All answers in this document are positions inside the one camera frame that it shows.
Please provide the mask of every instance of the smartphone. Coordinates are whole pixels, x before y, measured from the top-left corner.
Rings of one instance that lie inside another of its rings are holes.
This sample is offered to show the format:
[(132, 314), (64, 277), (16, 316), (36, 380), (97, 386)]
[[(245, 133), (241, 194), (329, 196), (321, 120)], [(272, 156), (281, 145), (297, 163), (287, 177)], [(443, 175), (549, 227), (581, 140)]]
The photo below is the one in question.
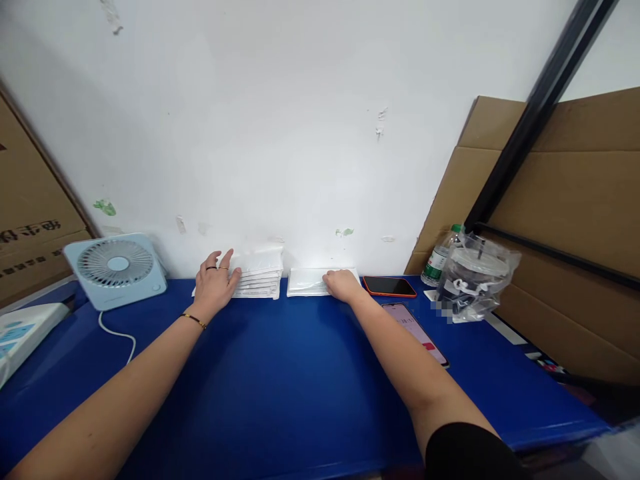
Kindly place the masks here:
[(365, 288), (372, 295), (415, 298), (416, 292), (405, 279), (388, 277), (362, 277)]
[(382, 308), (388, 311), (391, 316), (395, 318), (396, 322), (406, 328), (410, 334), (417, 338), (418, 342), (424, 345), (428, 352), (433, 355), (433, 358), (438, 360), (440, 365), (444, 368), (449, 368), (449, 360), (445, 358), (438, 347), (436, 347), (431, 341), (427, 333), (423, 330), (404, 303), (386, 303), (382, 305)]

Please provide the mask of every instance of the bracelet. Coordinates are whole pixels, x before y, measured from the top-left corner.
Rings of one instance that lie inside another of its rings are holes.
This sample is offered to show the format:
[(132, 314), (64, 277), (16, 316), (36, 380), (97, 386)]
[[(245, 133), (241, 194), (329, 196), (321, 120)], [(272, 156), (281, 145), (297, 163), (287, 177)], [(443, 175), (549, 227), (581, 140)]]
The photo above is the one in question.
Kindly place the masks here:
[(194, 321), (198, 322), (198, 324), (200, 324), (200, 326), (202, 327), (202, 330), (206, 330), (206, 329), (207, 329), (207, 326), (206, 326), (204, 323), (202, 323), (200, 320), (198, 320), (196, 317), (194, 317), (193, 315), (190, 315), (190, 314), (188, 314), (188, 313), (183, 313), (183, 314), (182, 314), (182, 315), (180, 315), (180, 316), (181, 316), (181, 317), (190, 318), (190, 319), (192, 319), (192, 320), (194, 320)]

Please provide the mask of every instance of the woman's arm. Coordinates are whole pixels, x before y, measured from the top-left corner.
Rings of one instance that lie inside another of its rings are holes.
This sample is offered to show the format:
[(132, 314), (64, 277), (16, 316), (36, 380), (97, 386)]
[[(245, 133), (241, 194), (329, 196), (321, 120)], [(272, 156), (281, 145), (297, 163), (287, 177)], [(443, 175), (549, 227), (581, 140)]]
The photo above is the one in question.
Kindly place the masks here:
[(353, 309), (382, 368), (409, 410), (423, 458), (431, 434), (448, 423), (472, 423), (497, 436), (437, 360), (371, 298), (350, 271), (329, 271), (323, 280), (332, 296)]
[[(227, 278), (229, 250), (213, 252), (196, 276), (186, 313), (208, 324), (229, 302), (240, 269)], [(203, 328), (180, 317), (130, 364), (85, 400), (40, 441), (8, 479), (112, 479), (153, 420)]]

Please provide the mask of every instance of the black metal bar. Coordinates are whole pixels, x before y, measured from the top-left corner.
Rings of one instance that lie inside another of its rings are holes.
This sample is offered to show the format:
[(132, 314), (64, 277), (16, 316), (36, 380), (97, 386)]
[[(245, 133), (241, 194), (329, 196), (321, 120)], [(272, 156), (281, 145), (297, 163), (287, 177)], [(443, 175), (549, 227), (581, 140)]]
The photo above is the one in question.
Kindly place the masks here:
[(522, 245), (526, 248), (530, 248), (531, 250), (544, 253), (551, 258), (563, 261), (590, 273), (594, 273), (606, 280), (610, 280), (627, 288), (640, 291), (640, 279), (637, 277), (632, 277), (631, 275), (627, 275), (626, 273), (606, 268), (602, 265), (598, 265), (597, 263), (590, 262), (589, 260), (571, 255), (570, 253), (556, 250), (555, 248), (548, 247), (546, 245), (543, 245), (542, 243), (538, 243), (536, 241), (520, 237), (519, 235), (500, 230), (498, 228), (487, 225), (486, 223), (478, 222), (475, 226), (476, 231), (486, 230), (506, 240), (517, 243), (518, 245)]
[(579, 0), (531, 91), (527, 106), (471, 208), (465, 228), (487, 222), (547, 124), (617, 0)]

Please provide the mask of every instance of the desk fan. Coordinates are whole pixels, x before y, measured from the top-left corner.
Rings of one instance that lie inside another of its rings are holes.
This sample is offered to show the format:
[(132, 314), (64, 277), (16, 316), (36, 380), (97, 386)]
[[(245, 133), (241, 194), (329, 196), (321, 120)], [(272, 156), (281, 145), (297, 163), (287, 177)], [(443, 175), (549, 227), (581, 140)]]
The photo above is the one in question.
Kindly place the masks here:
[(142, 233), (70, 243), (64, 253), (98, 311), (128, 305), (167, 289), (165, 270)]

